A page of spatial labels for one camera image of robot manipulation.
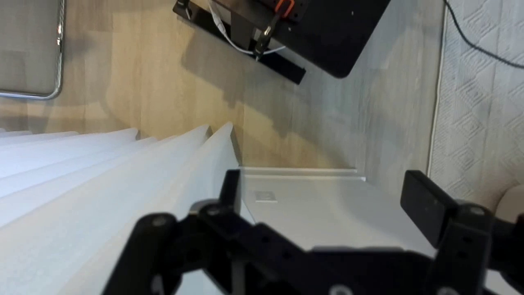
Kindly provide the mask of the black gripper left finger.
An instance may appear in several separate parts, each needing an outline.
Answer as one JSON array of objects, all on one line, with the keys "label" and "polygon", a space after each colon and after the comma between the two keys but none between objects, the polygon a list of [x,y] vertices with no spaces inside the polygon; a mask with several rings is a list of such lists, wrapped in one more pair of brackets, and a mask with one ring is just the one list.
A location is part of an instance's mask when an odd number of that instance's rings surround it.
[{"label": "black gripper left finger", "polygon": [[161,211],[139,217],[102,295],[175,295],[202,270],[225,295],[303,295],[285,254],[295,247],[239,214],[239,170],[228,170],[220,196],[197,201],[184,219]]}]

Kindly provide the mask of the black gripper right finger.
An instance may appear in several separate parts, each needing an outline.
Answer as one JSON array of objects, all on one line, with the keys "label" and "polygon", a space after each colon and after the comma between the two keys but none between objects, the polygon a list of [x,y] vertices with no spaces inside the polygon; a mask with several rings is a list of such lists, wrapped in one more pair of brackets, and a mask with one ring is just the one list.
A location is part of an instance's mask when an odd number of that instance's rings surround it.
[{"label": "black gripper right finger", "polygon": [[421,170],[405,172],[400,204],[436,249],[428,291],[493,295],[485,286],[490,270],[524,291],[523,213],[505,221],[482,204],[452,198]]}]

